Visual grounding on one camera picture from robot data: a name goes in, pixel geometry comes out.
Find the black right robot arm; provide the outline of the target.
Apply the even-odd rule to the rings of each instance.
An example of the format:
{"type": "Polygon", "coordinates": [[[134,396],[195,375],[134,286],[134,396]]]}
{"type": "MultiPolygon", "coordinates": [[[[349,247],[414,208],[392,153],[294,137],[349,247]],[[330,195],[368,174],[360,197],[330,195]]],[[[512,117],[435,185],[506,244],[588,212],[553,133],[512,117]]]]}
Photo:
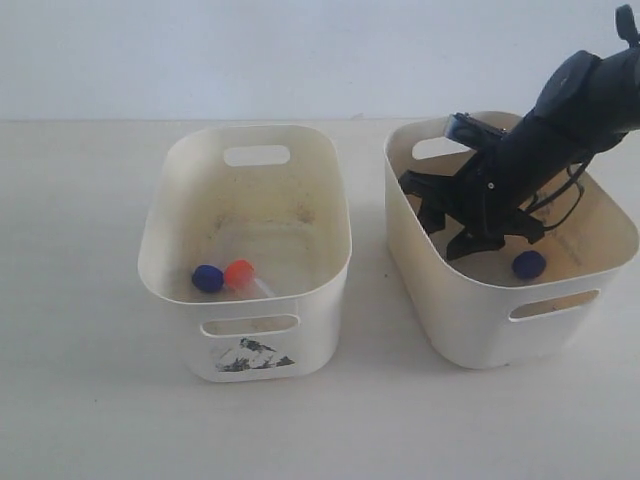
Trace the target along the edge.
{"type": "Polygon", "coordinates": [[[447,219],[460,224],[447,260],[500,250],[509,237],[541,240],[557,226],[537,212],[577,187],[595,156],[638,130],[639,30],[630,5],[617,7],[615,25],[626,49],[606,58],[585,50],[568,57],[513,128],[451,115],[445,137],[473,152],[454,174],[401,174],[401,190],[420,200],[426,234],[442,231],[447,219]]]}

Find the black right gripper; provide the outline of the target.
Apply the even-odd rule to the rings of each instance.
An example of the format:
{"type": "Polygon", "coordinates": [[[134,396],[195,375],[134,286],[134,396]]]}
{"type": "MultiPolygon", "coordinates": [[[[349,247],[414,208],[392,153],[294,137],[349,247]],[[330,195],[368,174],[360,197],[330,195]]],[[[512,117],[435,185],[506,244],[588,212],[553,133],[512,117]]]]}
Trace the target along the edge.
{"type": "Polygon", "coordinates": [[[452,175],[408,169],[399,177],[403,193],[421,200],[417,219],[431,235],[448,217],[462,230],[446,247],[446,259],[496,251],[508,236],[534,244],[568,219],[547,225],[534,213],[578,180],[590,153],[543,124],[518,124],[495,145],[476,151],[452,175]]]}

